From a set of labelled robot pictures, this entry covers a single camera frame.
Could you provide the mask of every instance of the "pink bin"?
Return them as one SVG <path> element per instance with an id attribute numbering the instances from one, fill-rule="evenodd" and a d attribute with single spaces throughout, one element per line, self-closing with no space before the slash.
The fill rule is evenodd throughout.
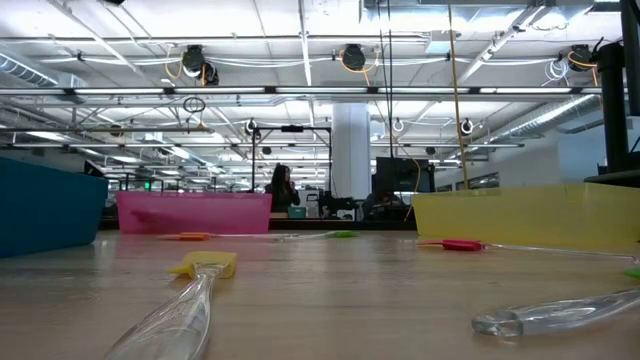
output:
<path id="1" fill-rule="evenodd" d="M 269 231 L 270 194 L 117 193 L 123 234 L 264 234 Z"/>

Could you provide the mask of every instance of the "yellow bin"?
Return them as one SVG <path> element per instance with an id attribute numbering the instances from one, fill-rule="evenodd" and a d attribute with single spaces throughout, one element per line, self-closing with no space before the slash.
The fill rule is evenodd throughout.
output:
<path id="1" fill-rule="evenodd" d="M 600 185 L 414 195 L 418 233 L 582 250 L 640 253 L 640 189 Z"/>

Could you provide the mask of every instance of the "table surface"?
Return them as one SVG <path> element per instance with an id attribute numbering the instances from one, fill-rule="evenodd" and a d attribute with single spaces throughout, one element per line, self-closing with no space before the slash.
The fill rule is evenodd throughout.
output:
<path id="1" fill-rule="evenodd" d="M 502 306 L 638 286 L 618 260 L 415 247 L 416 233 L 276 242 L 168 242 L 101 232 L 83 247 L 0 259 L 5 359 L 100 359 L 188 280 L 193 250 L 238 253 L 215 284 L 206 359 L 638 359 L 640 311 L 587 329 L 504 342 L 471 318 Z"/>

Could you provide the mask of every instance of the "person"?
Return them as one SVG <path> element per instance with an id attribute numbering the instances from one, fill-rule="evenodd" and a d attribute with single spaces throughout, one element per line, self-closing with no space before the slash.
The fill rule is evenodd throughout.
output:
<path id="1" fill-rule="evenodd" d="M 362 211 L 366 220 L 385 220 L 386 215 L 388 215 L 386 210 L 403 206 L 402 199 L 396 196 L 393 191 L 379 189 L 367 196 L 362 206 Z"/>
<path id="2" fill-rule="evenodd" d="M 271 212 L 287 212 L 289 206 L 300 205 L 300 196 L 295 183 L 291 181 L 291 169 L 277 164 L 273 171 L 271 184 L 264 188 L 265 193 L 271 194 Z"/>

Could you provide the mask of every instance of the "white column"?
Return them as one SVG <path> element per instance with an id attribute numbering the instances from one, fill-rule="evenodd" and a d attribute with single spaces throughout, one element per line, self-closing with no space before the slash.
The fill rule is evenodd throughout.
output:
<path id="1" fill-rule="evenodd" d="M 371 193 L 369 107 L 366 103 L 334 103 L 333 195 L 366 199 Z"/>

